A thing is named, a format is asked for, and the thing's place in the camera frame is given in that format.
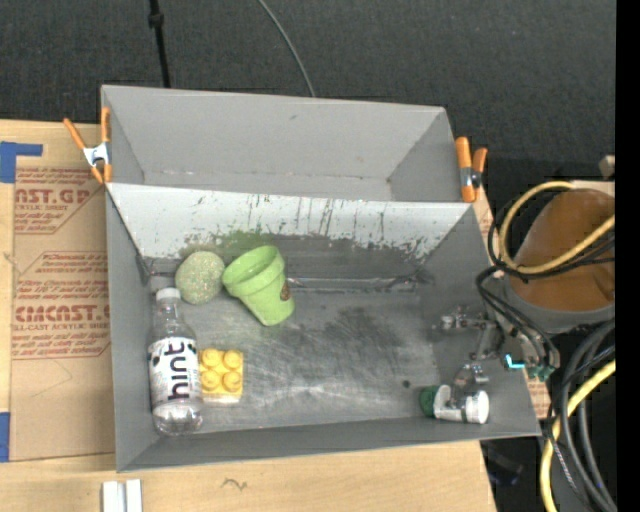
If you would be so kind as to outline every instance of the small bottle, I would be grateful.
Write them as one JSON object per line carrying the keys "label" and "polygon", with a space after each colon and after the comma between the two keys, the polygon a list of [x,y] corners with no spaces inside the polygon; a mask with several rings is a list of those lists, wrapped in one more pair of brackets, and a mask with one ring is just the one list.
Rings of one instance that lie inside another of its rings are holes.
{"label": "small bottle", "polygon": [[180,311],[177,288],[163,288],[156,293],[147,359],[156,430],[169,436],[197,431],[202,425],[204,403],[198,349],[195,333]]}

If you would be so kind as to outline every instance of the green plastic cup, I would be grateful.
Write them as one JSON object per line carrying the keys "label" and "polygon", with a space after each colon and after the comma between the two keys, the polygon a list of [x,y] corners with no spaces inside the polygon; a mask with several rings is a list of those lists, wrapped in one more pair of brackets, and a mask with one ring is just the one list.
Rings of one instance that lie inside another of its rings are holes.
{"label": "green plastic cup", "polygon": [[235,259],[222,274],[222,284],[263,325],[276,325],[295,309],[277,247],[263,245]]}

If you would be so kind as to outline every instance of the plastic bottle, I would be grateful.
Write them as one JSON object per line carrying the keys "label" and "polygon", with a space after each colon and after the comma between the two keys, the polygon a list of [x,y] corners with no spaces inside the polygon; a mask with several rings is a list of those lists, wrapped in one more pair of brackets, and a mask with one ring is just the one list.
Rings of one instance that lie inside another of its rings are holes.
{"label": "plastic bottle", "polygon": [[153,328],[147,349],[151,408],[161,434],[191,434],[202,425],[202,387],[193,329],[180,311],[180,291],[156,293]]}

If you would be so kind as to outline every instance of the yellow toy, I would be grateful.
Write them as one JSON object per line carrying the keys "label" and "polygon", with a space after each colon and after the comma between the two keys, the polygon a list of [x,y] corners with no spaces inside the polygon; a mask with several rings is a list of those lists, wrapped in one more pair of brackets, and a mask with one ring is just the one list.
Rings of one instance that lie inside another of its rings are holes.
{"label": "yellow toy", "polygon": [[204,399],[216,402],[237,402],[242,396],[242,352],[207,348],[198,353],[198,359]]}

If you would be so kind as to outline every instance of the tennis ball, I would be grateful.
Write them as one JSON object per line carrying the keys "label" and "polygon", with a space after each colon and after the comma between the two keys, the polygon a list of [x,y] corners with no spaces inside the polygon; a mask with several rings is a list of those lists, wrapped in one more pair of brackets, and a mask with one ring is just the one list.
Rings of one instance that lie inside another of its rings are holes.
{"label": "tennis ball", "polygon": [[182,300],[200,305],[213,299],[222,288],[224,262],[210,251],[197,251],[178,267],[175,281]]}

